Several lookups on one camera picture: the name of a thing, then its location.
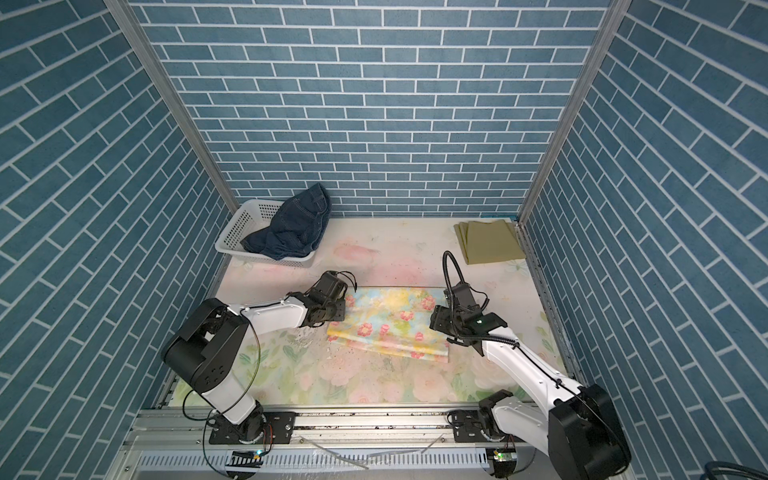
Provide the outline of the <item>olive green skirt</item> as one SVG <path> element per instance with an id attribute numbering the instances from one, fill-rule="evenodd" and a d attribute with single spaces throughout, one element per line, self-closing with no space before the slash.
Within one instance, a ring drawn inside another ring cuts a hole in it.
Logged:
<path id="1" fill-rule="evenodd" d="M 468 221 L 454 226 L 465 262 L 468 265 L 524 260 L 525 253 L 513 223 Z"/>

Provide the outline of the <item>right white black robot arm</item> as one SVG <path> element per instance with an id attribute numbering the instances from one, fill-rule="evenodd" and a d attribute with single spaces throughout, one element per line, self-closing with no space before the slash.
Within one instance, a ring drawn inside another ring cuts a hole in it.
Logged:
<path id="1" fill-rule="evenodd" d="M 497 314 L 486 312 L 467 283 L 449 286 L 432 330 L 472 348 L 499 367 L 530 400 L 500 390 L 478 404 L 476 429 L 490 441 L 520 438 L 546 454 L 562 479 L 608 479 L 632 454 L 613 402 L 599 385 L 584 386 L 537 356 Z"/>

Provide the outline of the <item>floral pastel skirt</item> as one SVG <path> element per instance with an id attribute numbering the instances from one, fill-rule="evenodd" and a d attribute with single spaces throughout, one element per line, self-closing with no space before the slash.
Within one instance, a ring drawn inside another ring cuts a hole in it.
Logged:
<path id="1" fill-rule="evenodd" d="M 436 307 L 446 304 L 438 288 L 359 288 L 345 297 L 345 317 L 328 324 L 327 339 L 382 355 L 446 363 L 449 343 L 430 328 Z"/>

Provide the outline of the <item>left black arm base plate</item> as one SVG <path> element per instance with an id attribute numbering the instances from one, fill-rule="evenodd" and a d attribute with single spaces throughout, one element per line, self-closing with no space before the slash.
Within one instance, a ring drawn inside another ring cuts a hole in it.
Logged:
<path id="1" fill-rule="evenodd" d="M 293 412 L 252 412 L 242 423 L 233 424 L 223 415 L 214 415 L 206 422 L 211 430 L 212 445 L 289 444 L 293 435 L 296 414 Z"/>

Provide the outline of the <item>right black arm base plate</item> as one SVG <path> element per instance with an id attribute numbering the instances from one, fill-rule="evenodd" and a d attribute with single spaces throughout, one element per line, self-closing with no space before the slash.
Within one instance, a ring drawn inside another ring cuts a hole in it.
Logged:
<path id="1" fill-rule="evenodd" d="M 450 410 L 446 421 L 456 443 L 525 442 L 508 415 L 496 415 L 491 409 Z"/>

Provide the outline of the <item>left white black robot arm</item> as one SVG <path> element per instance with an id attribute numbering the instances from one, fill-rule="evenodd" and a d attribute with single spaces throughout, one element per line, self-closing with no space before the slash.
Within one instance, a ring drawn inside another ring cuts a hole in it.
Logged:
<path id="1" fill-rule="evenodd" d="M 230 443 L 270 443 L 262 405 L 233 373 L 241 345 L 278 330 L 342 322 L 347 291 L 357 288 L 351 272 L 328 270 L 308 290 L 265 304 L 228 305 L 206 299 L 168 341 L 161 358 L 213 408 L 206 424 Z"/>

